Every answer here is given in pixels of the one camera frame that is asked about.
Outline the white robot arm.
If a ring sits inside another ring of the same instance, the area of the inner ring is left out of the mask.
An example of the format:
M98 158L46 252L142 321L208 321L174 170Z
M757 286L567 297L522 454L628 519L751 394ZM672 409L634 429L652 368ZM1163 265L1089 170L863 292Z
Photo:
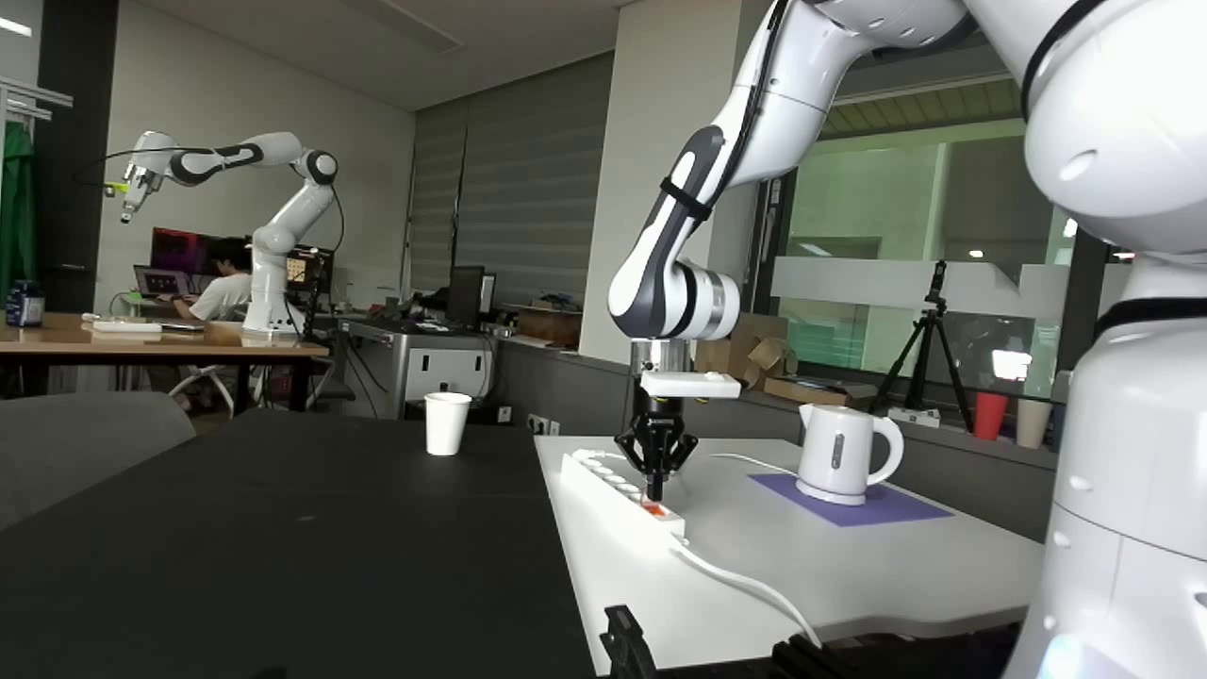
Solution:
M1016 81L1030 182L1132 256L1072 369L1009 679L1207 679L1207 0L771 0L614 270L613 321L727 337L736 283L683 261L713 204L849 135L854 75L971 31Z

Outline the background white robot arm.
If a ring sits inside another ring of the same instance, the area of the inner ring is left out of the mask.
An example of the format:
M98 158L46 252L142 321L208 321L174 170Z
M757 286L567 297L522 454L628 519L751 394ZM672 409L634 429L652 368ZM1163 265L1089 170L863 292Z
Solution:
M238 216L254 248L254 297L247 337L297 337L301 319L287 304L287 256L335 199L339 163L331 150L301 143L295 131L257 131L233 143L180 143L149 129L130 150L125 170L105 182L116 218L161 188L203 188L220 182L210 210Z

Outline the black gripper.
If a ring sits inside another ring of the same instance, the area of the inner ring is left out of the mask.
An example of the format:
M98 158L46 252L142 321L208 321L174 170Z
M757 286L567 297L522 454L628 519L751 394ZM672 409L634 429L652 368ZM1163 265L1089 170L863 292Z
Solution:
M628 461L648 475L648 497L662 501L668 472L679 472L698 438L683 423L683 404L672 397L638 397L631 426L614 438Z

